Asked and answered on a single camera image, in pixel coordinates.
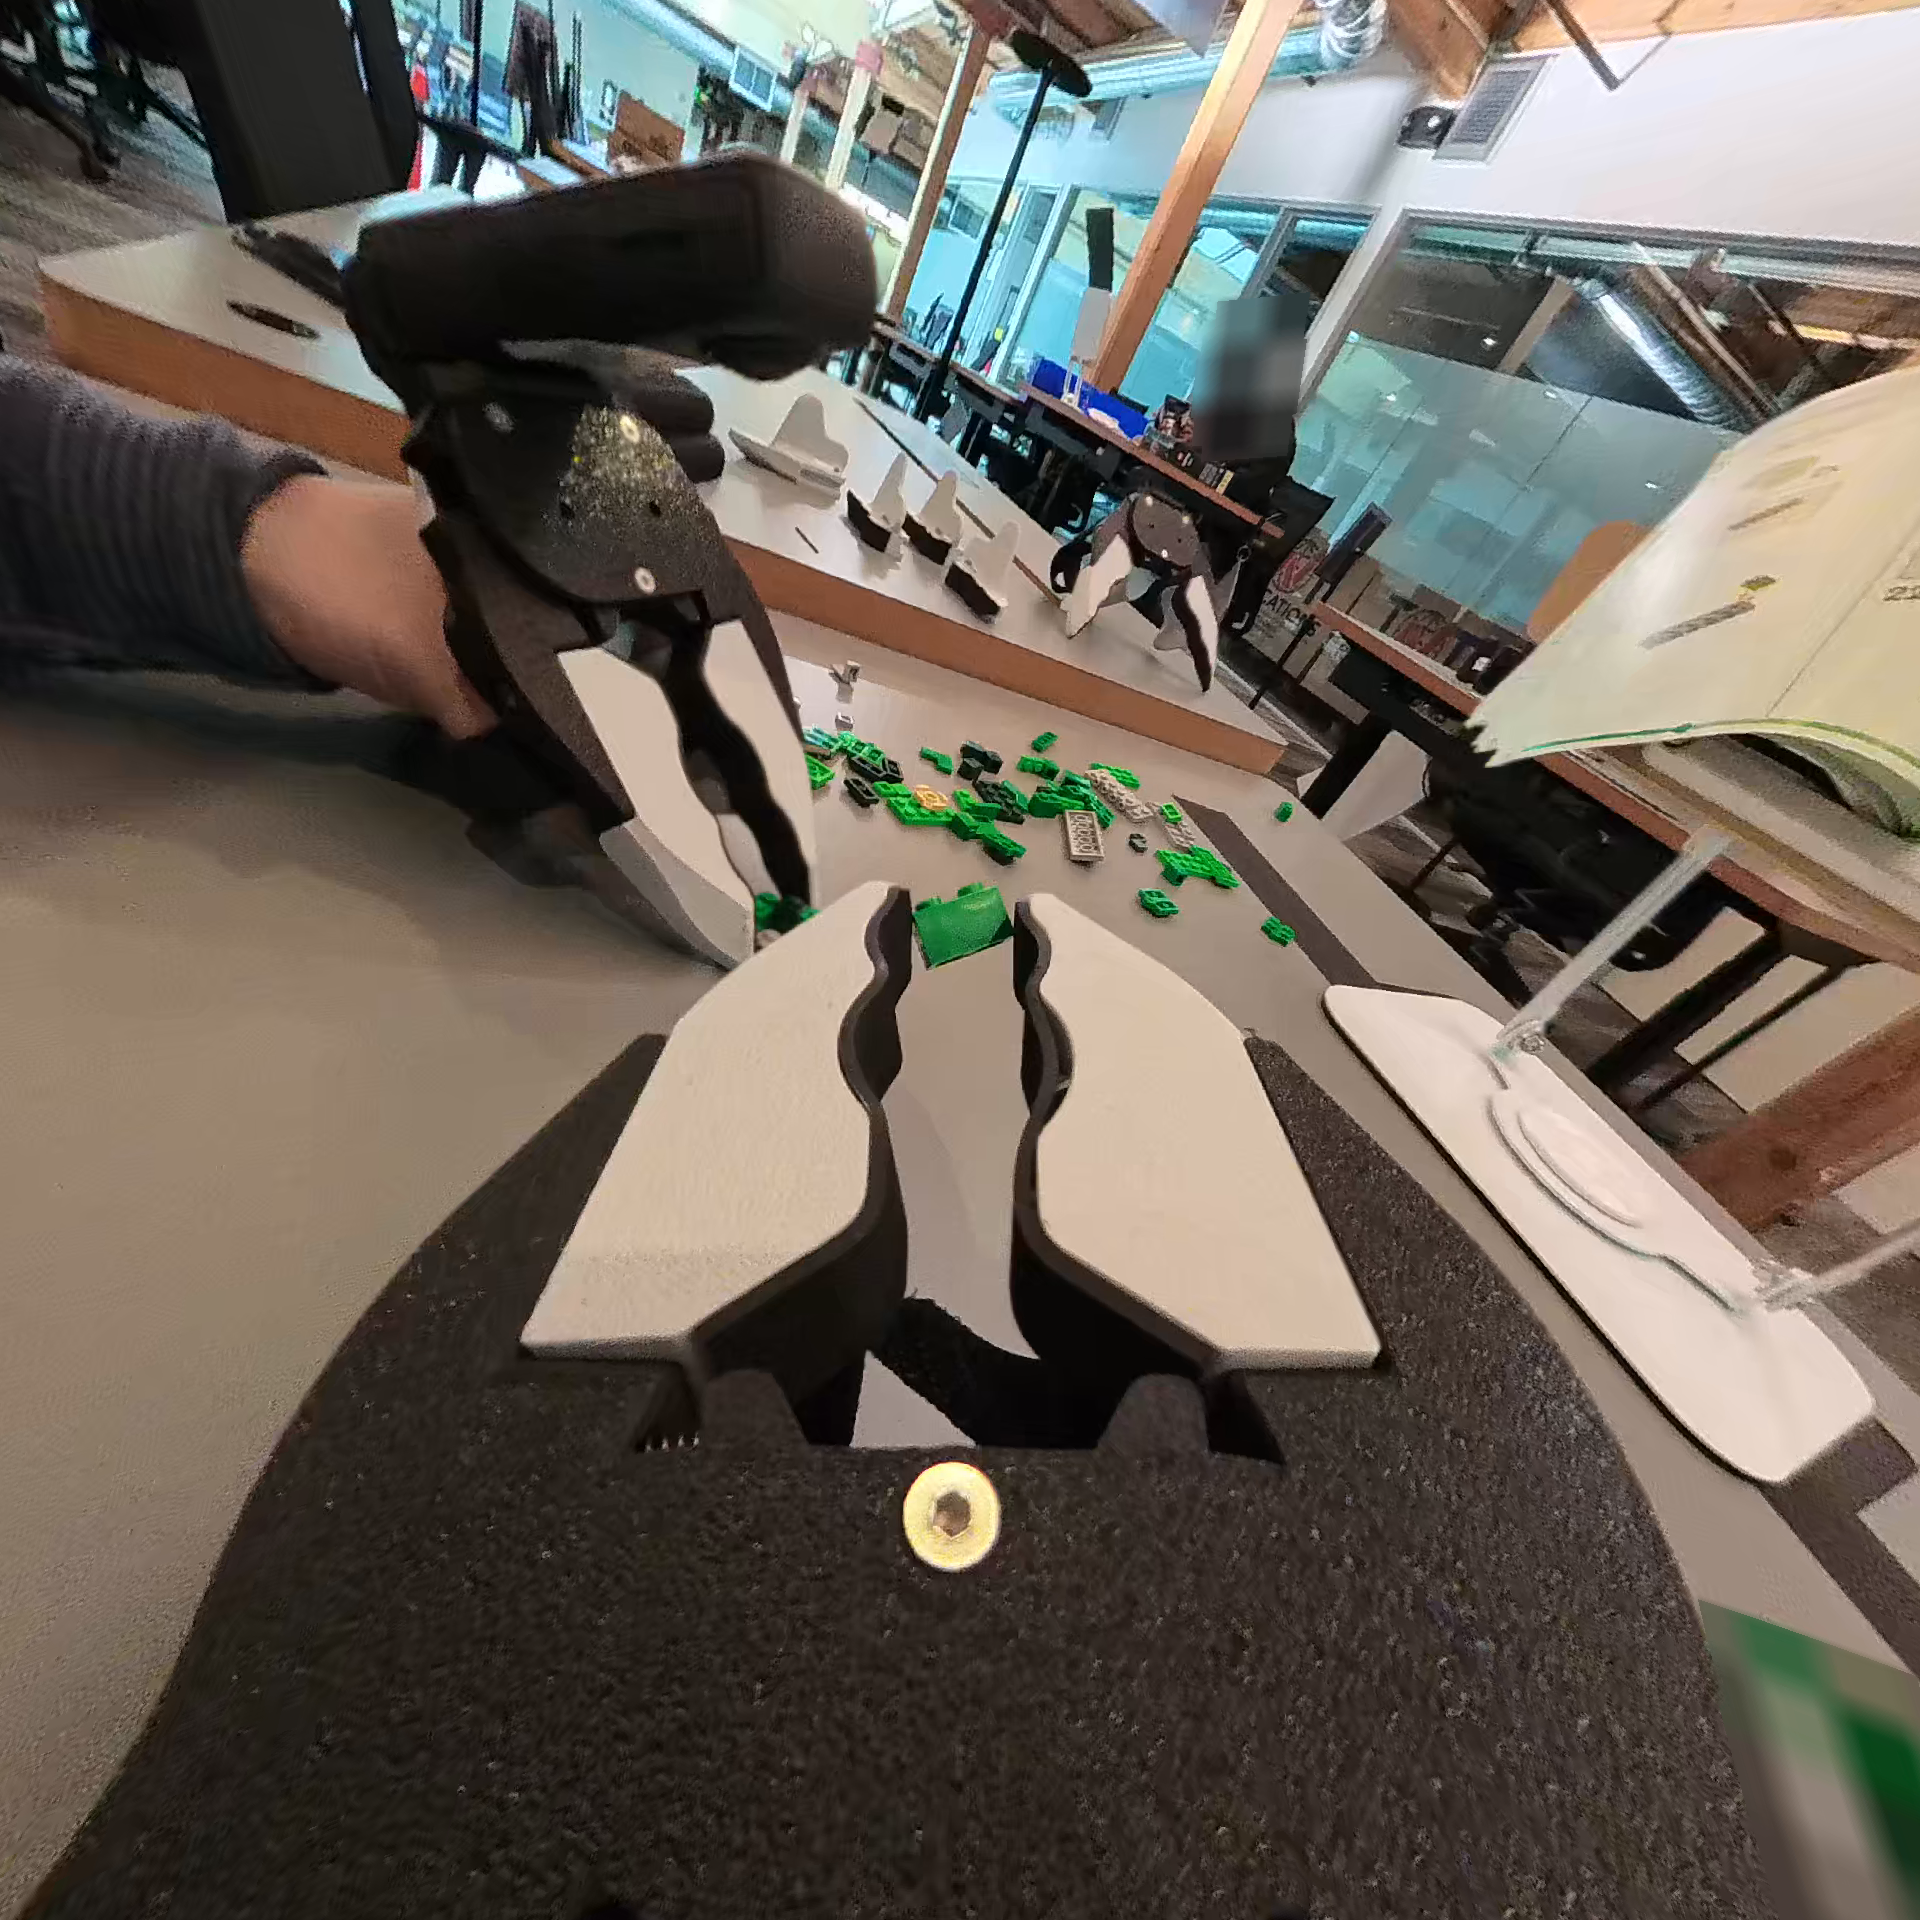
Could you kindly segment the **grey desk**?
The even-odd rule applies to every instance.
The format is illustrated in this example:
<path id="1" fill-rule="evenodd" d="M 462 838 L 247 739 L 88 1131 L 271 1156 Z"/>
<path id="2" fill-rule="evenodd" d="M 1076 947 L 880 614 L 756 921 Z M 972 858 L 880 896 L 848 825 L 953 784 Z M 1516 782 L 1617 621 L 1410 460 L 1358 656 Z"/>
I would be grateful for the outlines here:
<path id="1" fill-rule="evenodd" d="M 1916 1668 L 1873 1416 L 1697 1446 L 1383 1093 L 1280 896 L 1145 923 L 1383 1341 L 1092 1378 L 1014 1302 L 1016 937 L 913 961 L 898 1308 L 824 1387 L 521 1349 L 727 974 L 179 678 L 4 705 L 4 1913 L 1768 1915 L 1699 1600 Z"/>

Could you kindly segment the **idle gripper on table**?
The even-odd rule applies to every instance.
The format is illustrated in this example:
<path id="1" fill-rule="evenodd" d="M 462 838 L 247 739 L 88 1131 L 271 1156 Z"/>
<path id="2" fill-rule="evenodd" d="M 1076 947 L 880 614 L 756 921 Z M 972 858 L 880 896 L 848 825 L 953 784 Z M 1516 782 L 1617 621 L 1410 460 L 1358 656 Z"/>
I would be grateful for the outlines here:
<path id="1" fill-rule="evenodd" d="M 1199 688 L 1212 691 L 1220 595 L 1233 590 L 1234 577 L 1215 577 L 1202 532 L 1186 510 L 1151 491 L 1130 494 L 1088 532 L 1056 548 L 1048 581 L 1071 638 L 1122 601 L 1153 619 L 1155 648 L 1186 653 Z"/>

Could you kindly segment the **green toy box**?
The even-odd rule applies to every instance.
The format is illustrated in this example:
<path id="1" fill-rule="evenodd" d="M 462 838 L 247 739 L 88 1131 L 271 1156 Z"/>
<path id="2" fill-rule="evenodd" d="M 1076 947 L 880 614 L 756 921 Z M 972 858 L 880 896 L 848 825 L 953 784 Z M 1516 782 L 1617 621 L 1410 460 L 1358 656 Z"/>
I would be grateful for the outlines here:
<path id="1" fill-rule="evenodd" d="M 1728 1606 L 1699 1612 L 1774 1912 L 1916 1917 L 1916 1677 Z"/>

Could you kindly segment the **person's left forearm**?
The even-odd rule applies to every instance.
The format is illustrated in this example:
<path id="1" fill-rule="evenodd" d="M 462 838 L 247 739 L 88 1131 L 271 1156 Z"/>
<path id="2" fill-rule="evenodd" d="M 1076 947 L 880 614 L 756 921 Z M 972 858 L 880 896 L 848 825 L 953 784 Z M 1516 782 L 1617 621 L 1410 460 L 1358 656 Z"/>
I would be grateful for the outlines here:
<path id="1" fill-rule="evenodd" d="M 331 691 L 278 642 L 243 561 L 255 515 L 323 473 L 227 421 L 142 417 L 4 354 L 4 681 L 84 667 Z"/>

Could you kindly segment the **pile of loose toy bricks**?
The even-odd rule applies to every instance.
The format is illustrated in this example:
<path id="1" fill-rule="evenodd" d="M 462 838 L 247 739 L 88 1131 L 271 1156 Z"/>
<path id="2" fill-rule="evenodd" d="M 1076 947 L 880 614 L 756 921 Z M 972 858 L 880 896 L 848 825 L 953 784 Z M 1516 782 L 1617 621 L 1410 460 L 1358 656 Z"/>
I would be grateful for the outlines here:
<path id="1" fill-rule="evenodd" d="M 1009 752 L 958 733 L 930 733 L 894 752 L 859 705 L 859 664 L 834 664 L 828 674 L 833 700 L 803 724 L 816 796 L 836 794 L 859 813 L 952 838 L 1014 880 L 1042 845 L 1060 850 L 1075 874 L 1092 874 L 1121 853 L 1121 888 L 1155 923 L 1176 921 L 1186 892 L 1241 889 L 1233 860 L 1201 828 L 1199 806 L 1151 790 L 1137 769 L 1076 760 L 1051 730 Z"/>

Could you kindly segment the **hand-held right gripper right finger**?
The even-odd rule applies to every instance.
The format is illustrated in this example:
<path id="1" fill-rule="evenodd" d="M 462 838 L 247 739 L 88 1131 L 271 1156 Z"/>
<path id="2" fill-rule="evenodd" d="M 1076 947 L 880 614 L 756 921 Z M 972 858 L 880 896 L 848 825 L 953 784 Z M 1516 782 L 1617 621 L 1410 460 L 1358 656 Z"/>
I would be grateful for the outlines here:
<path id="1" fill-rule="evenodd" d="M 1092 1378 L 1370 1370 L 1376 1321 L 1241 1028 L 1067 901 L 1016 913 L 1016 1318 Z"/>

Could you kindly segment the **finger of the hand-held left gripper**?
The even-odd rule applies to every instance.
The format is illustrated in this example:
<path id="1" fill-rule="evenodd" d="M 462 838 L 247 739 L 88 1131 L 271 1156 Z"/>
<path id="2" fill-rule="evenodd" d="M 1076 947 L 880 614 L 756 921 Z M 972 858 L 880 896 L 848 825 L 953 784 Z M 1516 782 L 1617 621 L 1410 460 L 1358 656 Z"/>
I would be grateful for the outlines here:
<path id="1" fill-rule="evenodd" d="M 606 648 L 563 653 L 563 674 L 625 800 L 599 836 L 638 901 L 689 954 L 734 969 L 756 926 L 715 811 L 682 760 L 682 733 L 659 681 Z"/>
<path id="2" fill-rule="evenodd" d="M 689 778 L 753 892 L 824 899 L 809 760 L 774 628 L 718 619 L 691 669 Z"/>

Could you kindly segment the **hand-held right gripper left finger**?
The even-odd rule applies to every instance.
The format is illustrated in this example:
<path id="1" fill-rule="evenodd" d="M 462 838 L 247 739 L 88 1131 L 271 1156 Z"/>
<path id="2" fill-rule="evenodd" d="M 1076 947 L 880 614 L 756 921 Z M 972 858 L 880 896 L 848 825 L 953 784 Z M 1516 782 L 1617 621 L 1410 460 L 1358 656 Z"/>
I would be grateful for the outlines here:
<path id="1" fill-rule="evenodd" d="M 906 888 L 863 882 L 727 974 L 652 1067 L 520 1344 L 824 1387 L 906 1297 L 882 1099 L 913 977 Z"/>

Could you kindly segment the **instruction booklet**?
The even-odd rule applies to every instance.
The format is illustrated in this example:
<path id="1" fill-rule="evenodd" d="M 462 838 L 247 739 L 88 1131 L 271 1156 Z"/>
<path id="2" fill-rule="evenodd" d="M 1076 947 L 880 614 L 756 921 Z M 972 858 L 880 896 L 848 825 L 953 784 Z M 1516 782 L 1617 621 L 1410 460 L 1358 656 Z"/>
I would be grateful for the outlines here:
<path id="1" fill-rule="evenodd" d="M 1472 731 L 1495 766 L 1755 739 L 1916 841 L 1916 368 L 1728 446 L 1479 702 Z"/>

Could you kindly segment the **wall air vent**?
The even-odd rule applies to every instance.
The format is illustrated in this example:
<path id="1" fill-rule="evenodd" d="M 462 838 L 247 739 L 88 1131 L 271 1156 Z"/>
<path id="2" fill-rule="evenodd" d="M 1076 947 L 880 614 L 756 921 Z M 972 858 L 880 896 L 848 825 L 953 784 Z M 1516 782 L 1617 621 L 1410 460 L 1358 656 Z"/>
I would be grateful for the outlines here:
<path id="1" fill-rule="evenodd" d="M 1434 155 L 1448 162 L 1488 162 L 1553 68 L 1553 56 L 1507 56 L 1488 62 L 1454 110 Z"/>

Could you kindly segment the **black floor lamp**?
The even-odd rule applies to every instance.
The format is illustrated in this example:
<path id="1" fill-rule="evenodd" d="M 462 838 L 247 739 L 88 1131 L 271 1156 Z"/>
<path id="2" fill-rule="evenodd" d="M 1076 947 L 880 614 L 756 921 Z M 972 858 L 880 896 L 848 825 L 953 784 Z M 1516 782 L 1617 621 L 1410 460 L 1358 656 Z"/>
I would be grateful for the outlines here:
<path id="1" fill-rule="evenodd" d="M 940 348 L 940 354 L 937 354 L 932 368 L 926 373 L 926 378 L 920 387 L 920 395 L 918 395 L 918 405 L 915 405 L 915 418 L 921 421 L 921 422 L 930 421 L 937 411 L 945 410 L 946 380 L 953 370 L 953 360 L 956 360 L 956 354 L 958 354 L 958 349 L 964 340 L 968 325 L 969 325 L 969 314 L 972 314 L 972 306 L 976 301 L 979 283 L 985 276 L 985 270 L 987 270 L 987 264 L 991 264 L 991 256 L 993 256 L 993 248 L 995 248 L 995 238 L 1000 234 L 1000 226 L 1001 226 L 1003 212 L 1009 208 L 1009 202 L 1016 193 L 1027 148 L 1031 145 L 1031 138 L 1033 138 L 1039 124 L 1040 124 L 1040 116 L 1042 116 L 1042 110 L 1048 106 L 1049 94 L 1055 89 L 1059 89 L 1075 101 L 1084 101 L 1088 96 L 1088 89 L 1091 89 L 1091 80 L 1088 80 L 1087 68 L 1067 50 L 1055 46 L 1051 42 L 1048 42 L 1039 32 L 1018 29 L 1010 37 L 1010 46 L 1014 46 L 1019 64 L 1028 73 L 1036 75 L 1036 86 L 1031 91 L 1031 98 L 1028 98 L 1028 106 L 1027 106 L 1027 113 L 1024 113 L 1024 122 L 1019 125 L 1019 138 L 1018 138 L 1018 145 L 1014 148 L 1014 158 L 1009 158 L 1003 176 L 1000 180 L 996 198 L 993 203 L 993 210 L 991 210 L 985 225 L 980 226 L 979 238 L 976 238 L 976 253 L 975 253 L 962 294 L 960 294 L 960 299 L 958 299 L 958 305 L 952 314 L 952 325 L 950 325 L 950 332 L 945 336 L 945 345 Z"/>

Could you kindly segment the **green slope brick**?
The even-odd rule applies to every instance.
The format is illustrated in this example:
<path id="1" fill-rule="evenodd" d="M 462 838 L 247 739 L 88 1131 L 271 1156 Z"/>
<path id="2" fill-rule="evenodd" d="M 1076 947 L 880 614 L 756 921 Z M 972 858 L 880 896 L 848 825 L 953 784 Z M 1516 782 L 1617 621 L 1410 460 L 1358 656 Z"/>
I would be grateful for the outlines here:
<path id="1" fill-rule="evenodd" d="M 915 902 L 913 923 L 926 969 L 985 954 L 1016 932 L 1001 889 L 983 880 L 962 884 L 952 899 L 930 896 Z"/>

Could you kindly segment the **white book stand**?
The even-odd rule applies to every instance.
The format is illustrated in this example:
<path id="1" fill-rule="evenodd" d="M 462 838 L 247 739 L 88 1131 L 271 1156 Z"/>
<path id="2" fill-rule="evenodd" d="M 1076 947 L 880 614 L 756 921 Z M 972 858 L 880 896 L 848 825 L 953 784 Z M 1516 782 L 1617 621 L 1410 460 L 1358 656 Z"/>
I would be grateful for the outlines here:
<path id="1" fill-rule="evenodd" d="M 1704 810 L 1671 867 L 1505 1024 L 1462 1000 L 1330 987 L 1327 1009 L 1400 1105 L 1532 1251 L 1656 1401 L 1723 1467 L 1784 1483 L 1878 1403 L 1815 1301 L 1916 1248 L 1916 1228 L 1808 1273 L 1750 1256 L 1547 1066 L 1547 1027 L 1737 845 L 1916 930 L 1916 850 L 1750 749 L 1647 763 Z"/>

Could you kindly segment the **person's left hand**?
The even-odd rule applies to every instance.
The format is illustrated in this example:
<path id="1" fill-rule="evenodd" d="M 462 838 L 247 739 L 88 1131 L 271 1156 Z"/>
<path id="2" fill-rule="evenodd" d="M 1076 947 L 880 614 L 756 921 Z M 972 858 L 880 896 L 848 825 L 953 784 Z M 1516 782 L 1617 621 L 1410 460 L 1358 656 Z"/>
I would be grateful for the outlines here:
<path id="1" fill-rule="evenodd" d="M 311 676 L 475 739 L 496 715 L 449 648 L 449 595 L 423 528 L 412 490 L 291 477 L 247 523 L 247 590 L 282 652 Z"/>

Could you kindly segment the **wood-edged grey table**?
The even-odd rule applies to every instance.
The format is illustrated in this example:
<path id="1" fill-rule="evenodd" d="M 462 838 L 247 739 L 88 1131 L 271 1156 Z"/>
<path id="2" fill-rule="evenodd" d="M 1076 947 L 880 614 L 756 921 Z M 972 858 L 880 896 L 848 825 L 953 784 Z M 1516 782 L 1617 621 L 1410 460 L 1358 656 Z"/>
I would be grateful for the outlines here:
<path id="1" fill-rule="evenodd" d="M 400 405 L 340 315 L 223 226 L 46 256 L 39 306 L 51 348 L 78 373 L 361 473 L 410 473 Z M 993 536 L 1019 531 L 1001 609 L 983 619 L 913 546 L 892 561 L 864 546 L 840 494 L 790 485 L 736 446 L 705 498 L 774 612 L 1252 774 L 1280 763 L 1280 740 L 1220 686 L 1201 688 L 1139 614 L 1112 609 L 1067 636 L 1039 582 L 1044 542 L 1009 504 L 983 510 Z"/>

